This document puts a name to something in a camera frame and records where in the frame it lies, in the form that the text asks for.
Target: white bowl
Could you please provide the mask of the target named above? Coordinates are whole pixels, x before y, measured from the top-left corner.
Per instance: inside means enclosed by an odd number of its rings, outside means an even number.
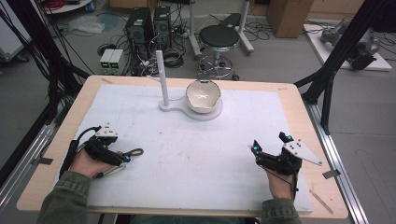
[[[193,81],[186,89],[186,96],[191,110],[205,114],[214,111],[221,100],[218,84],[213,81]]]

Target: hand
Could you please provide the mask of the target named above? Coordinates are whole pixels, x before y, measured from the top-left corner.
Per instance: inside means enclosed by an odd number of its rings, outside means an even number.
[[[74,158],[69,170],[93,178],[94,175],[109,167],[111,167],[110,164],[94,161],[85,149],[82,149]]]
[[[280,175],[276,171],[264,170],[268,175],[270,191],[274,199],[291,199],[292,175]]]

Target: black stool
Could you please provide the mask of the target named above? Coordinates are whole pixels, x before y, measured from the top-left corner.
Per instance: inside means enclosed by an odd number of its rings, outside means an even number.
[[[215,51],[214,55],[205,56],[199,62],[201,73],[198,78],[222,79],[233,76],[233,80],[239,80],[233,69],[233,63],[220,56],[221,52],[234,49],[239,44],[239,34],[234,28],[221,25],[211,25],[204,28],[199,34],[199,40],[204,49]]]

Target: person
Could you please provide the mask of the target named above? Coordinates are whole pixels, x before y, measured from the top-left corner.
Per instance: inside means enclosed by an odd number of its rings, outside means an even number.
[[[69,171],[64,172],[53,190],[44,199],[37,224],[86,224],[88,220],[87,196],[91,180],[94,175],[109,167],[109,164],[94,161],[82,149],[73,160]],[[262,223],[301,223],[291,199],[289,184],[291,175],[279,175],[270,170],[266,170],[266,173],[274,199],[263,202]],[[137,223],[140,216],[136,217],[137,220],[134,219],[133,223]]]

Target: gray floor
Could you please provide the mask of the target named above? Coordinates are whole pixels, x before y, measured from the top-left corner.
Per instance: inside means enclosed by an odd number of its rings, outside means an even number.
[[[68,22],[85,15],[84,10],[65,13],[59,22]],[[199,20],[213,20],[203,17]],[[73,32],[66,36],[84,62],[100,74],[100,56],[97,48],[108,43],[111,36],[121,35],[124,21],[116,27],[108,28],[100,35],[84,35]],[[321,63],[305,35],[295,39],[274,38],[251,42],[255,52],[250,56],[242,49],[224,55],[233,62],[237,74],[244,81],[293,83],[304,78],[320,67]],[[188,52],[185,64],[178,69],[166,68],[169,77],[195,78],[198,73],[190,43],[186,41]],[[381,49],[384,58],[396,59],[395,54]],[[88,72],[85,65],[71,53],[73,63]],[[396,62],[389,61],[392,67]],[[0,165],[3,166],[12,150],[21,141],[38,114],[47,103],[47,81],[40,75],[34,62],[11,63],[0,68],[0,135],[2,152]],[[364,212],[371,223],[395,223],[396,215],[396,159],[394,140],[396,138],[396,70],[390,72],[351,71],[341,69],[334,82],[330,131],[332,139],[346,167],[349,178],[361,201]],[[16,209],[16,201],[28,181],[29,175],[18,187],[7,207],[0,215],[0,223],[32,223],[37,213],[26,213]],[[106,218],[110,223],[112,216]],[[98,216],[90,215],[90,223],[97,223]],[[351,223],[350,220],[304,219],[304,223]]]

